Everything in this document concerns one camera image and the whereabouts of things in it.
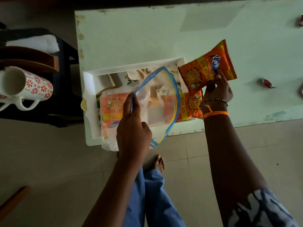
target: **printed red flower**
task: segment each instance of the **printed red flower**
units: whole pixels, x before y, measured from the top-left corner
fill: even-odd
[[[32,87],[33,86],[33,82],[31,80],[27,80],[26,85],[28,87]]]
[[[32,91],[31,91],[32,94],[37,94],[38,93],[38,88],[34,88]]]
[[[41,83],[41,80],[40,80],[40,78],[39,78],[39,77],[35,76],[35,80],[36,80],[36,82],[37,82],[38,84],[40,84],[40,83]]]
[[[47,83],[47,86],[49,87],[49,89],[53,89],[53,85],[51,83]]]
[[[46,91],[47,91],[47,88],[46,88],[46,86],[45,86],[45,85],[42,85],[42,87],[41,87],[41,91],[43,91],[43,92],[46,92]]]
[[[45,95],[44,95],[44,98],[48,99],[49,97],[51,97],[51,94],[49,92],[47,92]]]

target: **bare foot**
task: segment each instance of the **bare foot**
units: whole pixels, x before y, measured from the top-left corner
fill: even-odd
[[[152,161],[143,165],[144,172],[150,171],[152,169],[157,169],[160,171],[160,173],[162,173],[164,171],[165,162],[164,162],[164,159],[160,155],[155,156],[155,158]]]

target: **person's right hand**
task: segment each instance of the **person's right hand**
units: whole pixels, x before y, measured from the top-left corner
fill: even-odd
[[[232,90],[220,69],[217,70],[215,79],[210,81],[206,86],[205,94],[201,102],[203,114],[209,112],[208,108],[205,107],[206,104],[209,105],[213,111],[227,111],[226,103],[219,100],[207,101],[214,98],[223,99],[227,102],[231,101],[233,98]]]
[[[138,98],[130,93],[123,105],[123,117],[117,128],[119,159],[142,164],[149,150],[152,132],[146,122],[141,122]]]

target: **mug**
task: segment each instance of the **mug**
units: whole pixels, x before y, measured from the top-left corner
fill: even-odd
[[[0,103],[4,103],[1,107],[0,107],[0,111],[3,111],[4,109],[6,109],[10,104],[15,103],[13,99],[4,96],[4,95],[0,95]]]
[[[53,94],[53,85],[48,80],[22,68],[9,66],[0,74],[0,94],[14,100],[22,111],[35,108],[40,101],[47,100]],[[33,100],[30,107],[24,107],[23,99]]]

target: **blue pants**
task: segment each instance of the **blue pants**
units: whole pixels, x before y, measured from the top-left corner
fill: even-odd
[[[164,178],[158,170],[143,173],[141,168],[131,191],[123,227],[179,227],[185,224],[166,194]]]

